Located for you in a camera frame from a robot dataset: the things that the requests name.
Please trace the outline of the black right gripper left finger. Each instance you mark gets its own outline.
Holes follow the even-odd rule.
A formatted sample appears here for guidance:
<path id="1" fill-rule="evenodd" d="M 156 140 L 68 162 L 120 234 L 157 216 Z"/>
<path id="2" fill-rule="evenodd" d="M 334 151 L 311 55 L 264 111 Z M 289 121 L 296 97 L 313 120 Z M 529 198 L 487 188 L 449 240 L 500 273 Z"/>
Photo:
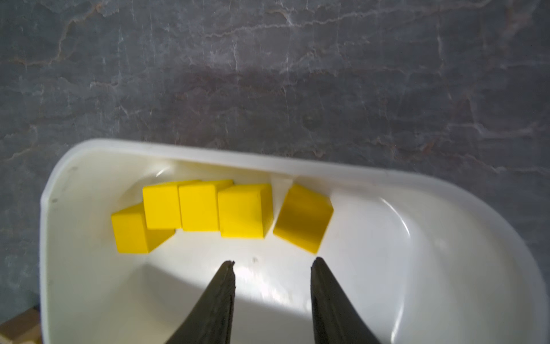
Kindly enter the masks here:
<path id="1" fill-rule="evenodd" d="M 222 263 L 168 343 L 230 343 L 236 295 L 234 262 Z"/>

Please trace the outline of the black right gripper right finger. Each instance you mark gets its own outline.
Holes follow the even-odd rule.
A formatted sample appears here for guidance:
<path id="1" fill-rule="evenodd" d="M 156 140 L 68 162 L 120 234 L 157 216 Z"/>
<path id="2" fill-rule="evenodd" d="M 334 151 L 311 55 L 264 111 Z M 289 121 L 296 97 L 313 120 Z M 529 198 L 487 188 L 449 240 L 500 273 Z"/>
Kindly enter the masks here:
<path id="1" fill-rule="evenodd" d="M 380 344 L 321 257 L 311 267 L 310 293 L 316 343 Z"/>

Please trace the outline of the white oval plastic tub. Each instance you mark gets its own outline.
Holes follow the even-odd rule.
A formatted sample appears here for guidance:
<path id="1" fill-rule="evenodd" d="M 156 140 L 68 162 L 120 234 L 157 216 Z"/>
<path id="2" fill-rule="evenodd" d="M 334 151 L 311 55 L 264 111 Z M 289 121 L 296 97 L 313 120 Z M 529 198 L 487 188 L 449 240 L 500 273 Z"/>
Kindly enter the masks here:
<path id="1" fill-rule="evenodd" d="M 298 183 L 329 196 L 319 249 L 382 343 L 548 343 L 549 299 L 533 255 L 488 204 L 417 173 L 124 140 L 88 140 L 41 197 L 46 343 L 164 343 L 228 260 L 233 343 L 312 343 L 315 256 L 273 234 L 178 231 L 148 255 L 117 251 L 110 216 L 144 186 L 269 183 L 281 208 Z"/>

